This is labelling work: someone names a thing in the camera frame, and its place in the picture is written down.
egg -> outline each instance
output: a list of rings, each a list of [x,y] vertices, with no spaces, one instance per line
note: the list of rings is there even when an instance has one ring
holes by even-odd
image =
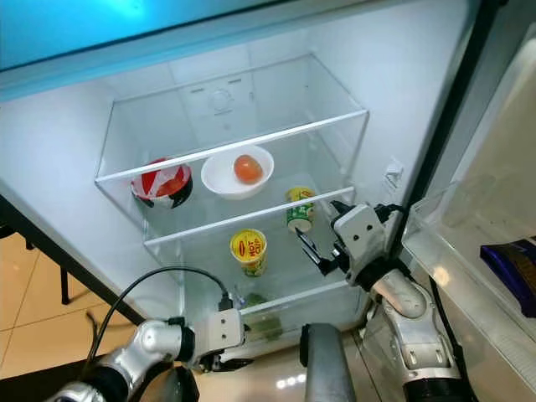
[[[262,167],[250,155],[240,155],[234,164],[234,174],[242,183],[255,184],[262,178]]]

yellow lid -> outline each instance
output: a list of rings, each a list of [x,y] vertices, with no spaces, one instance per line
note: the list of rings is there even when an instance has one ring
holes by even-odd
[[[286,196],[290,198],[291,201],[300,201],[304,198],[314,197],[315,192],[309,187],[294,187],[286,192]]]
[[[231,238],[231,253],[240,262],[249,262],[261,257],[266,248],[266,237],[255,229],[242,229]]]

yellow cup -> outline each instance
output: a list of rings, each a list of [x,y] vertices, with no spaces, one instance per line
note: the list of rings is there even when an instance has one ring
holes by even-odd
[[[266,269],[266,237],[256,229],[242,229],[230,241],[233,257],[247,276],[261,276]]]

refrigerator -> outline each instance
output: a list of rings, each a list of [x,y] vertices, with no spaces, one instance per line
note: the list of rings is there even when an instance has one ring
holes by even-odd
[[[5,2],[3,218],[107,301],[159,266],[214,273],[251,328],[232,358],[295,345],[309,322],[366,322],[368,296],[318,271],[287,210],[314,203],[307,234],[329,255],[330,201],[404,205],[385,252],[441,288],[477,395],[536,400],[534,321],[478,255],[534,236],[535,19],[523,0]],[[263,189],[212,193],[206,161],[251,145],[274,159]],[[133,196],[133,180],[178,165],[193,184],[182,204]],[[313,198],[289,199],[296,187]],[[259,277],[231,255],[242,229],[265,236]],[[193,322],[218,301],[204,278],[166,273],[124,311]],[[362,335],[379,396],[401,400]]]

floor tile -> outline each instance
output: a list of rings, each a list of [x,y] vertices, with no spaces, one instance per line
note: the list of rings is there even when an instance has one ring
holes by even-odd
[[[349,333],[343,336],[343,346],[358,400],[379,402]],[[195,374],[195,378],[200,402],[221,399],[222,389],[225,389],[224,400],[229,402],[298,402],[305,397],[306,383],[303,381],[307,378],[307,369],[300,364],[299,349],[294,347],[257,358],[251,365],[232,373]]]
[[[38,255],[19,234],[0,240],[0,331],[13,327]]]
[[[103,303],[73,276],[68,277],[71,302],[64,306],[61,304],[59,265],[40,253],[15,325],[18,327]]]
[[[9,335],[11,335],[11,329],[0,332],[0,368],[2,367],[3,356],[8,348]]]
[[[101,322],[107,305],[89,310]],[[115,314],[99,348],[99,354],[124,344],[135,327],[123,316]],[[86,357],[91,344],[91,325],[85,310],[79,310],[13,329],[0,378],[13,377]]]

